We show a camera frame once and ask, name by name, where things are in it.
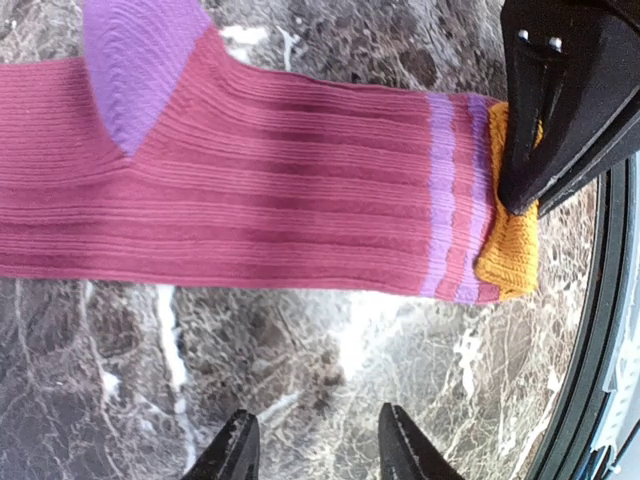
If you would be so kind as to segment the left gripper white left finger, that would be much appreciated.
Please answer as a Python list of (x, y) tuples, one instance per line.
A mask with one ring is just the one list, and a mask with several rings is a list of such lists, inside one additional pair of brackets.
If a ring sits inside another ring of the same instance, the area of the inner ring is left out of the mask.
[(238, 409), (181, 480), (257, 480), (259, 461), (259, 422)]

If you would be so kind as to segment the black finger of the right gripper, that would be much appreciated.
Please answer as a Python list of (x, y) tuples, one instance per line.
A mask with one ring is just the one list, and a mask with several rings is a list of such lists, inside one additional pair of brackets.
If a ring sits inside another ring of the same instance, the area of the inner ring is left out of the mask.
[(639, 149), (639, 4), (507, 1), (498, 196), (546, 214)]

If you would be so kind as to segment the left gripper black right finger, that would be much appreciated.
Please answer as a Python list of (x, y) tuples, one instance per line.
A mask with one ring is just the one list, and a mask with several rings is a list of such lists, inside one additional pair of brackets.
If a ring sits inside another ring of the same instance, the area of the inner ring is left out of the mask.
[(464, 480), (399, 405), (383, 404), (378, 445), (382, 480)]

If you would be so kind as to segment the maroon striped sock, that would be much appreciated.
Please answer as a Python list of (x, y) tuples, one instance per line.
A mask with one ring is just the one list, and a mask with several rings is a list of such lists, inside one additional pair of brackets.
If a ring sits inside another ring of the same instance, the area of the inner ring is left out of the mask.
[(508, 107), (231, 57), (196, 1), (89, 1), (84, 53), (1, 68), (1, 272), (369, 289), (538, 284), (497, 196)]

